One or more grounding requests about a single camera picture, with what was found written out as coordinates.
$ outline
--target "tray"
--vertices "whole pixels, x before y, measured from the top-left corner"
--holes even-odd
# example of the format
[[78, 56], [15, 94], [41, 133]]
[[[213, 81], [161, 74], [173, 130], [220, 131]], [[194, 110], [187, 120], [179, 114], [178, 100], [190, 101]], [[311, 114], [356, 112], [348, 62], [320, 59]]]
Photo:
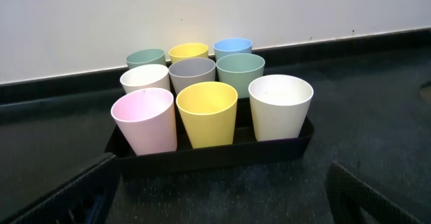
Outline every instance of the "tray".
[[258, 142], [253, 130], [250, 101], [239, 99], [234, 144], [193, 149], [177, 107], [175, 118], [178, 148], [174, 152], [136, 156], [120, 129], [115, 127], [105, 152], [118, 157], [124, 178], [298, 159], [304, 155], [314, 133], [314, 126], [306, 118], [298, 138]]

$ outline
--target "plastic cup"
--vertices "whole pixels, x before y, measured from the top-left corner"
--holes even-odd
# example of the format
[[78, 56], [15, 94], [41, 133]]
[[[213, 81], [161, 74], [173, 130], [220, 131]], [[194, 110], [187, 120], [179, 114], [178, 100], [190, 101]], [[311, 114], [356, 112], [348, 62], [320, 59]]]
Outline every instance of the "plastic cup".
[[248, 91], [258, 141], [298, 137], [313, 96], [309, 83], [289, 75], [268, 75], [251, 82]]
[[166, 66], [164, 51], [162, 49], [145, 49], [127, 56], [126, 63], [129, 69], [142, 65], [159, 64]]
[[120, 82], [126, 94], [150, 87], [170, 90], [168, 72], [168, 68], [163, 65], [139, 66], [123, 73]]
[[233, 143], [237, 101], [236, 90], [220, 82], [197, 83], [178, 94], [176, 105], [193, 148]]
[[216, 63], [211, 59], [193, 58], [169, 67], [169, 75], [176, 94], [195, 83], [216, 80]]
[[253, 43], [245, 38], [229, 38], [214, 44], [215, 59], [236, 53], [251, 53]]
[[169, 50], [172, 63], [195, 57], [208, 58], [208, 46], [202, 43], [186, 43]]
[[249, 53], [224, 56], [217, 61], [217, 72], [221, 82], [234, 87], [239, 98], [248, 98], [248, 85], [263, 75], [265, 59]]
[[110, 111], [136, 155], [176, 150], [174, 96], [148, 88], [121, 97]]

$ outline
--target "black countertop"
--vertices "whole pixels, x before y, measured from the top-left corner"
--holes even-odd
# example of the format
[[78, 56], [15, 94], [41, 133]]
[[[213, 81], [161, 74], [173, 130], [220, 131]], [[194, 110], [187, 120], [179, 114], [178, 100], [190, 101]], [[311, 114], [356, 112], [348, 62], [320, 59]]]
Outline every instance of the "black countertop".
[[[297, 161], [121, 180], [107, 223], [332, 223], [333, 160], [431, 206], [431, 48], [270, 68], [314, 88], [315, 134]], [[0, 107], [0, 196], [103, 153], [122, 89]]]

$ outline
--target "green cup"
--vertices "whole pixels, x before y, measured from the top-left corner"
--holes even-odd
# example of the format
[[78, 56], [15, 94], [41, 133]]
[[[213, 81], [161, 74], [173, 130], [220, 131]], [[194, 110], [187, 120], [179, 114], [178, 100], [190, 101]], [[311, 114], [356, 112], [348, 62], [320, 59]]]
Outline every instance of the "green cup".
[[164, 51], [162, 49], [145, 49], [127, 56], [126, 63], [129, 69], [148, 64], [160, 64], [166, 66]]
[[237, 53], [220, 58], [217, 63], [220, 82], [236, 89], [238, 98], [248, 98], [248, 85], [263, 76], [265, 59], [249, 53]]

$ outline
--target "white wall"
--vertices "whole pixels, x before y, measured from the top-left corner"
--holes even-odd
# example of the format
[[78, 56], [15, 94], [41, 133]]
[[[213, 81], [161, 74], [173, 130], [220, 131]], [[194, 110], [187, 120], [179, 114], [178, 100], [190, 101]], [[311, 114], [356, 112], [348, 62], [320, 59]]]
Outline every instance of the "white wall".
[[0, 83], [124, 67], [143, 48], [254, 48], [431, 25], [431, 0], [0, 0]]

